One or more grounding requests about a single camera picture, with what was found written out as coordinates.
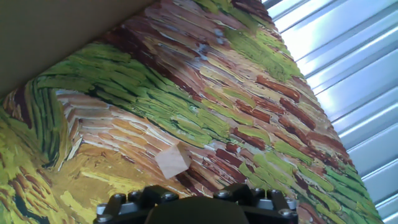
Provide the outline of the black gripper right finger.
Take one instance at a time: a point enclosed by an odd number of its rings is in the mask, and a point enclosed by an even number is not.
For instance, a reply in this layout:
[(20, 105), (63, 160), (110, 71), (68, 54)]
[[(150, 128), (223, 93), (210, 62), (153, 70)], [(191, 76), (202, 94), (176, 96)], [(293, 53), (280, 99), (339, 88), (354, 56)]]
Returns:
[(236, 211), (235, 220), (242, 223), (298, 224), (298, 202), (287, 198), (279, 190), (249, 188), (246, 184), (231, 184), (213, 194), (216, 200), (223, 200)]

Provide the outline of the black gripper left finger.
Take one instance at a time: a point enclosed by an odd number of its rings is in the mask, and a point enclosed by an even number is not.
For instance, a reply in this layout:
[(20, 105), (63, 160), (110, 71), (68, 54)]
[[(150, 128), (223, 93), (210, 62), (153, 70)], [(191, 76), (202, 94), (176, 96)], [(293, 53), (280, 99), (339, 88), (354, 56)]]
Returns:
[(112, 195), (107, 203), (101, 203), (96, 208), (96, 218), (93, 223), (116, 223), (126, 221), (128, 215), (148, 212), (156, 205), (173, 202), (179, 195), (159, 185), (151, 185), (143, 190), (128, 194)]

